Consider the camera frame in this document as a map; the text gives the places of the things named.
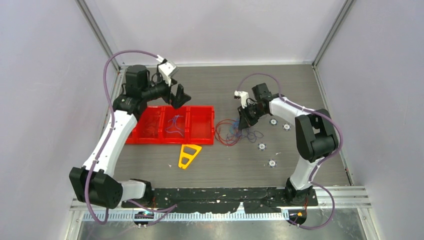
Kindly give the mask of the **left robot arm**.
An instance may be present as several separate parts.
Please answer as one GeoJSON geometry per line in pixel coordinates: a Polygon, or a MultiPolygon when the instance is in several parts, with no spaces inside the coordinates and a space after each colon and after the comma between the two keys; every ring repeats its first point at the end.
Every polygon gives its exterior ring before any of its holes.
{"type": "Polygon", "coordinates": [[[122,201],[135,200],[141,207],[153,202],[148,181],[113,178],[119,155],[132,130],[140,121],[148,102],[163,99],[178,109],[191,100],[184,87],[174,79],[178,68],[166,62],[151,74],[144,65],[129,66],[121,85],[122,93],[112,102],[111,115],[99,142],[82,167],[73,167],[69,179],[77,199],[82,203],[107,209],[122,201]]]}

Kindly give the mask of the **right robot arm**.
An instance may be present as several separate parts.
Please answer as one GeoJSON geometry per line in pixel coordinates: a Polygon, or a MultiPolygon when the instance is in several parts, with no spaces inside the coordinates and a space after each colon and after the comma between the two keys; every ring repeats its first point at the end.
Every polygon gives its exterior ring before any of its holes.
{"type": "Polygon", "coordinates": [[[335,127],[326,109],[300,106],[287,97],[269,91],[265,83],[252,88],[254,100],[246,91],[234,91],[240,100],[238,129],[254,126],[264,115],[277,116],[294,125],[299,160],[287,179],[284,200],[299,205],[312,190],[312,181],[321,162],[339,147],[335,127]]]}

